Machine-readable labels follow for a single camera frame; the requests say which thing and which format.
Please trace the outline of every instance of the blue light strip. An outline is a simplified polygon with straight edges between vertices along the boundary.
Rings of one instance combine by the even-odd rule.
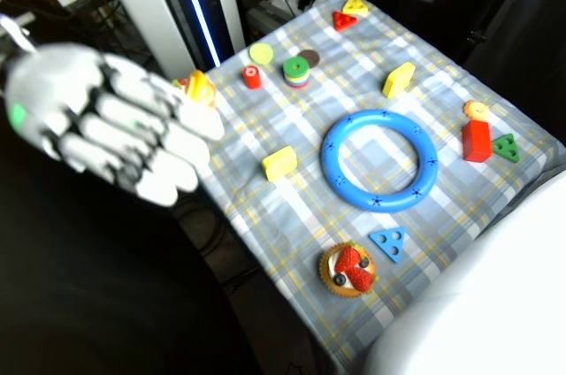
[[[196,17],[198,18],[198,22],[201,25],[201,29],[203,30],[206,43],[209,45],[209,51],[210,54],[212,55],[212,59],[214,60],[214,65],[216,67],[220,67],[220,60],[218,59],[218,53],[216,52],[214,41],[212,41],[212,36],[210,36],[209,27],[206,24],[206,19],[204,18],[204,13],[203,13],[203,9],[201,8],[201,4],[198,2],[198,0],[191,0],[191,2],[195,7]]]

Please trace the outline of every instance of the green triangle block with holes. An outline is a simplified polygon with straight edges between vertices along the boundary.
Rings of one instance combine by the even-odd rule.
[[[504,134],[501,138],[492,141],[492,149],[494,154],[511,163],[517,164],[521,160],[513,134]]]
[[[396,227],[395,229],[386,229],[385,231],[370,233],[370,239],[375,242],[375,245],[386,253],[394,263],[399,263],[403,253],[403,242],[405,241],[406,232],[407,230],[404,227]]]

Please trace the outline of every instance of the tablecloth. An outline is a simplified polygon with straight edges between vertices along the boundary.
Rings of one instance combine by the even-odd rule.
[[[199,171],[236,233],[340,371],[347,371],[525,186],[566,163],[555,138],[375,6],[370,4],[355,26],[334,30],[333,11],[345,1],[327,0],[265,36],[262,42],[273,47],[275,57],[261,66],[261,88],[247,89],[242,82],[241,70],[250,63],[246,50],[208,73],[218,89],[226,135],[210,145],[211,163]],[[306,49],[320,54],[320,64],[311,70],[307,87],[290,88],[283,62]],[[386,76],[406,61],[417,66],[412,82],[406,93],[386,99],[381,94]],[[463,104],[470,99],[489,105],[493,138],[515,136],[520,163],[497,156],[483,164],[463,160],[461,131],[468,121]],[[371,108],[413,119],[438,151],[436,185],[409,210],[358,210],[330,189],[321,171],[319,152],[328,129],[348,113]],[[270,183],[260,162],[286,145],[295,149],[298,168]],[[410,144],[376,126],[344,142],[340,163],[356,185],[382,194],[407,186],[417,169]],[[399,264],[368,238],[396,226],[407,228]],[[379,276],[371,293],[356,299],[330,293],[317,271],[325,250],[350,240],[370,251]]]

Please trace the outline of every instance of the white robotic hand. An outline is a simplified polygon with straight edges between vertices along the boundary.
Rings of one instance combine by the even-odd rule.
[[[76,45],[42,46],[8,72],[6,110],[25,140],[73,169],[140,198],[173,205],[197,186],[218,112],[125,58]]]

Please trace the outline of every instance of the blue triangle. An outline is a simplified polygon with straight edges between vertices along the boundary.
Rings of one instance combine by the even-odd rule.
[[[370,239],[387,254],[395,263],[401,261],[403,254],[403,242],[405,241],[405,233],[407,229],[404,227],[396,227],[395,229],[386,229],[385,231],[377,231],[370,233]]]

